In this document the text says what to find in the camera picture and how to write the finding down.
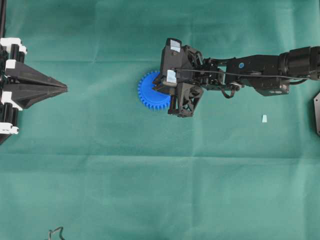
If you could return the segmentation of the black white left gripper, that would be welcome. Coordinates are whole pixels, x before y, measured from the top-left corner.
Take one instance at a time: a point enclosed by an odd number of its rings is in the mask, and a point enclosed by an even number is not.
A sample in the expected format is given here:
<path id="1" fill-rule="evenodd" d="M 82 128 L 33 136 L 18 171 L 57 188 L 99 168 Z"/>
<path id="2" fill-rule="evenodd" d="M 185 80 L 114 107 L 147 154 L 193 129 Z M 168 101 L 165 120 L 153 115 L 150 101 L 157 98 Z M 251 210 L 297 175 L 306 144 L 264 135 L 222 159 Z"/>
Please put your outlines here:
<path id="1" fill-rule="evenodd" d="M 27 48 L 20 38 L 3 37 L 0 39 L 0 46 L 8 54 L 8 59 L 4 62 L 4 78 L 7 83 L 10 77 L 20 82 L 31 83 L 5 84 L 1 90 L 0 102 L 4 106 L 4 113 L 0 121 L 0 133 L 17 135 L 18 112 L 45 99 L 66 93 L 68 86 L 22 63 Z"/>

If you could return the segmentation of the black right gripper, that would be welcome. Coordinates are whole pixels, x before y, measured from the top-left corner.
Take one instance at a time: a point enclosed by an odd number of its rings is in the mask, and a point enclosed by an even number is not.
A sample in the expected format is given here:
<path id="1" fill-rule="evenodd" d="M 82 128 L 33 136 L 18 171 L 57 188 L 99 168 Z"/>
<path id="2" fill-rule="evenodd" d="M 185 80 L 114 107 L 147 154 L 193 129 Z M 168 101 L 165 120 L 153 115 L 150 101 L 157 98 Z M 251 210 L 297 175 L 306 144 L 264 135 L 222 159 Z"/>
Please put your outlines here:
<path id="1" fill-rule="evenodd" d="M 180 118 L 192 117 L 204 93 L 199 83 L 195 82 L 196 68 L 203 63 L 200 51 L 188 45 L 182 46 L 184 56 L 181 68 L 160 73 L 152 81 L 152 89 L 170 96 L 169 115 Z"/>

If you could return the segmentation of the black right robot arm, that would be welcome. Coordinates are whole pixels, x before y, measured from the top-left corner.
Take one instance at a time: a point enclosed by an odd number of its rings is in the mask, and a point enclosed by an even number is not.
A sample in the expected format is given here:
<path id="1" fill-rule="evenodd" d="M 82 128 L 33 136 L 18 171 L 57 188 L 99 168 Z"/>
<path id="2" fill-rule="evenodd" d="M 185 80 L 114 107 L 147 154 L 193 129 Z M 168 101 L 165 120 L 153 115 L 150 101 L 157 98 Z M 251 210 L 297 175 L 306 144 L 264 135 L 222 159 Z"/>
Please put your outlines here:
<path id="1" fill-rule="evenodd" d="M 204 93 L 219 91 L 232 98 L 241 88 L 254 88 L 262 96 L 286 95 L 291 85 L 320 79 L 320 48 L 303 47 L 280 55 L 241 58 L 203 58 L 188 45 L 180 51 L 165 46 L 160 73 L 153 90 L 170 96 L 168 114 L 192 117 Z"/>

